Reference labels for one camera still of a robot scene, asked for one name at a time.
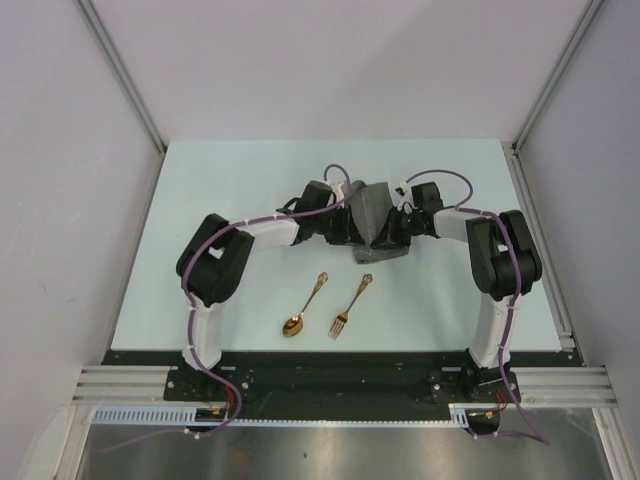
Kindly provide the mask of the grey cloth napkin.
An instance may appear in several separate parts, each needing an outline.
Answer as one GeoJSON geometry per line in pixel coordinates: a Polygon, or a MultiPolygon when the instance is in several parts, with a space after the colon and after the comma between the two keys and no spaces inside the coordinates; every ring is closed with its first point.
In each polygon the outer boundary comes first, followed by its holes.
{"type": "Polygon", "coordinates": [[[387,182],[366,184],[356,180],[351,185],[347,200],[351,208],[354,224],[363,245],[353,247],[353,257],[357,264],[367,265],[392,260],[409,253],[408,247],[393,247],[391,250],[375,250],[372,242],[379,236],[393,208],[387,182]]]}

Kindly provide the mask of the gold fork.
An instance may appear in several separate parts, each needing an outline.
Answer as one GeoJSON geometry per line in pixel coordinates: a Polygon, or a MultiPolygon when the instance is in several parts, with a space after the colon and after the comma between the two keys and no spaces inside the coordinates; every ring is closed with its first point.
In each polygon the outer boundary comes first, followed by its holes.
{"type": "Polygon", "coordinates": [[[359,297],[366,290],[366,288],[373,282],[373,279],[374,277],[370,273],[367,273],[362,277],[353,299],[351,300],[347,308],[343,312],[339,313],[332,322],[328,331],[329,339],[336,340],[340,336],[341,332],[349,321],[349,315],[355,303],[358,301],[359,297]]]}

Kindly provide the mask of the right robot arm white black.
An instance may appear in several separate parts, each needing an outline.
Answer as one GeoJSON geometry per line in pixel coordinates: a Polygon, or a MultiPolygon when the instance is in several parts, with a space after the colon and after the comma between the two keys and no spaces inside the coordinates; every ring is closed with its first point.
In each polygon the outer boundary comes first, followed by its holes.
{"type": "Polygon", "coordinates": [[[403,185],[396,192],[402,201],[389,211],[372,247],[408,247],[418,236],[467,245],[481,304],[474,337],[453,387],[476,402],[507,399],[513,383],[508,378],[512,329],[521,300],[543,273],[524,214],[446,207],[434,182],[403,185]]]}

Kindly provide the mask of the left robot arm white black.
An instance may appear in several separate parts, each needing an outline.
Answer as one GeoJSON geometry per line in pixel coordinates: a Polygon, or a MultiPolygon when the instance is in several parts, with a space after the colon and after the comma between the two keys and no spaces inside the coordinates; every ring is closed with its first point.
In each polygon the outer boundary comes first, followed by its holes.
{"type": "Polygon", "coordinates": [[[214,397],[221,387],[212,369],[221,360],[223,305],[241,283],[250,256],[265,249],[289,247],[322,236],[330,245],[362,245],[350,198],[363,187],[346,182],[309,182],[302,195],[274,213],[230,222],[209,214],[201,222],[176,264],[189,301],[185,362],[192,368],[186,387],[197,398],[214,397]]]}

